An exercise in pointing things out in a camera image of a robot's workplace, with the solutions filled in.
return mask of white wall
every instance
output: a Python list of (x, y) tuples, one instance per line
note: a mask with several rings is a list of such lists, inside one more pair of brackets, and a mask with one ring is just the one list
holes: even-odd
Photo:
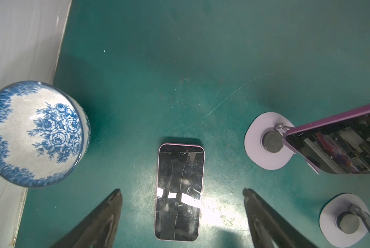
[[(52, 84), (71, 0), (0, 0), (0, 89)], [(13, 247), (27, 190), (0, 177), (0, 247)]]

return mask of ceramic bowl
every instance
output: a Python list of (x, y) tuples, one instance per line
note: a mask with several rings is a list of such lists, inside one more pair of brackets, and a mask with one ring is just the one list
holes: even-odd
[(90, 122), (71, 97), (43, 82), (0, 91), (0, 176), (23, 187), (64, 179), (88, 148)]

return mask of bowl rim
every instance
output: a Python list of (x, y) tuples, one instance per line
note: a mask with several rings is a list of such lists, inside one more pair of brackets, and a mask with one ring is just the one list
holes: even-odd
[(47, 186), (51, 186), (51, 185), (54, 185), (54, 184), (57, 184), (59, 182), (61, 182), (62, 180), (64, 180), (72, 171), (73, 169), (77, 166), (77, 164), (79, 163), (80, 161), (80, 158), (83, 154), (83, 147), (84, 147), (84, 128), (83, 128), (83, 122), (82, 122), (82, 119), (80, 117), (80, 113), (79, 113), (79, 110), (77, 109), (76, 105), (73, 103), (73, 101), (71, 100), (71, 98), (66, 95), (63, 91), (61, 91), (59, 88), (53, 86), (53, 85), (49, 85), (48, 83), (45, 83), (45, 82), (39, 82), (39, 81), (33, 81), (33, 80), (25, 80), (25, 81), (18, 81), (18, 82), (14, 82), (12, 84), (9, 84), (8, 86), (0, 89), (0, 92), (2, 92), (3, 90), (7, 89), (7, 88), (10, 88), (12, 87), (13, 85), (16, 85), (16, 84), (19, 84), (19, 83), (28, 83), (28, 82), (31, 82), (31, 83), (38, 83), (40, 85), (43, 85), (47, 88), (51, 88), (53, 90), (55, 90), (56, 92), (60, 93), (62, 96), (64, 96), (68, 101), (69, 103), (72, 105), (73, 109), (76, 111), (76, 114), (78, 116), (78, 119), (79, 119), (79, 123), (80, 123), (80, 126), (81, 126), (81, 143), (80, 143), (80, 149), (79, 149), (79, 154), (77, 156), (77, 159), (76, 161), (72, 164), (72, 166), (67, 169), (67, 173), (65, 173), (65, 175), (63, 175), (59, 180), (53, 182), (53, 183), (50, 183), (50, 184), (47, 184), (47, 185), (35, 185), (35, 186), (28, 186), (28, 185), (22, 185), (22, 184), (19, 184), (19, 183), (16, 183), (16, 182), (13, 182), (11, 180), (9, 180), (4, 174), (0, 173), (0, 176), (3, 177), (5, 180), (9, 181), (10, 183), (13, 183), (15, 185), (18, 185), (18, 186), (21, 186), (21, 187), (25, 187), (25, 188), (42, 188), (42, 187), (47, 187)]

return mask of teal floor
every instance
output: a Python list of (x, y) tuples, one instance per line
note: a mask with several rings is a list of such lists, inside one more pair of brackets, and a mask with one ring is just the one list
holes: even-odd
[[(370, 210), (370, 176), (317, 175), (299, 155), (267, 171), (243, 146), (261, 113), (297, 126), (370, 103), (370, 1), (73, 0), (54, 85), (88, 113), (91, 144), (65, 180), (29, 189), (16, 248), (49, 247), (115, 188), (116, 248), (252, 247), (244, 187), (322, 248), (332, 197), (354, 193)], [(193, 243), (154, 236), (167, 136), (206, 151)]]

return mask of black phone screen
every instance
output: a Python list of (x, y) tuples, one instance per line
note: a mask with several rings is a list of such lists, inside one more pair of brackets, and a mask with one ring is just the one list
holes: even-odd
[(200, 146), (160, 147), (155, 215), (158, 239), (194, 241), (198, 237), (203, 168)]

